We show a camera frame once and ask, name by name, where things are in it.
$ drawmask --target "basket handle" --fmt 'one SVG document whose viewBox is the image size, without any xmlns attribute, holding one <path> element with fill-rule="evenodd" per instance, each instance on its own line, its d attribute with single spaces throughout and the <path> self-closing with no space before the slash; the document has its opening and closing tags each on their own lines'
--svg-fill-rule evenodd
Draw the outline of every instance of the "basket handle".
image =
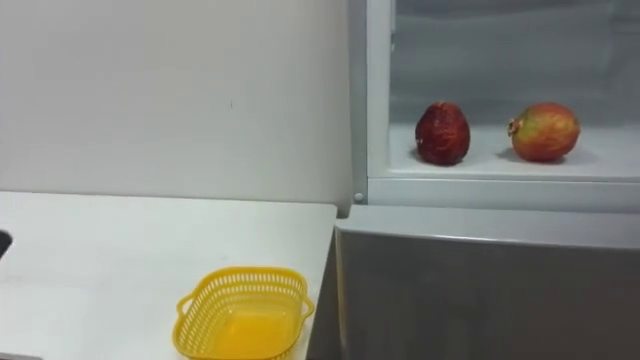
<svg viewBox="0 0 640 360">
<path fill-rule="evenodd" d="M 302 314 L 302 321 L 304 322 L 309 316 L 311 316 L 311 314 L 313 314 L 313 311 L 316 309 L 316 307 L 315 305 L 313 305 L 313 301 L 311 301 L 311 299 L 309 299 L 307 295 L 304 296 L 302 301 L 304 301 L 305 305 L 307 305 L 307 311 Z"/>
<path fill-rule="evenodd" d="M 193 293 L 183 297 L 178 301 L 178 305 L 176 305 L 176 310 L 178 311 L 178 315 L 180 317 L 184 316 L 184 304 L 186 304 L 189 300 L 193 299 Z"/>
</svg>

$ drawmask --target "refrigerator door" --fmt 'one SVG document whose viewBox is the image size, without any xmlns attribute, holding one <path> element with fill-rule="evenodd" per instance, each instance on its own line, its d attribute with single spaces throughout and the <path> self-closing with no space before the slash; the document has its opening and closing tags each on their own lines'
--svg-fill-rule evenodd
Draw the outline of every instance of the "refrigerator door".
<svg viewBox="0 0 640 360">
<path fill-rule="evenodd" d="M 355 206 L 342 357 L 638 359 L 640 216 Z"/>
</svg>

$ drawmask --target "stainless steel panel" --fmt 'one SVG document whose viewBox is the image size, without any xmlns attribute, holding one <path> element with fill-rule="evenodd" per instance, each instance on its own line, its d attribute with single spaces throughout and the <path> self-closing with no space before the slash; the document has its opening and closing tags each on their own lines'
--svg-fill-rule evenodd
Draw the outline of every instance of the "stainless steel panel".
<svg viewBox="0 0 640 360">
<path fill-rule="evenodd" d="M 336 250 L 344 359 L 640 359 L 637 249 L 343 231 Z"/>
</svg>

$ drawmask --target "yellow basket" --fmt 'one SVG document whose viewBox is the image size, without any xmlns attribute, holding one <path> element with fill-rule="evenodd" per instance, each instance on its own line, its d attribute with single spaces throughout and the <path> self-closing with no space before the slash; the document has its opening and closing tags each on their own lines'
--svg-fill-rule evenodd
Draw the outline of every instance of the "yellow basket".
<svg viewBox="0 0 640 360">
<path fill-rule="evenodd" d="M 202 279 L 177 310 L 173 344 L 188 358 L 281 360 L 314 305 L 306 280 L 293 270 L 231 267 Z"/>
</svg>

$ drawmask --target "refrigerator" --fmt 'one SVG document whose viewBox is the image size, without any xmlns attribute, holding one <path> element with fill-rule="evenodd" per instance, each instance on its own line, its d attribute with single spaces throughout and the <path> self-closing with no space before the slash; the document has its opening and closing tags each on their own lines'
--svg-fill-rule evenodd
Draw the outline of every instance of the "refrigerator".
<svg viewBox="0 0 640 360">
<path fill-rule="evenodd" d="M 640 2 L 347 6 L 354 205 L 309 358 L 640 358 Z"/>
</svg>

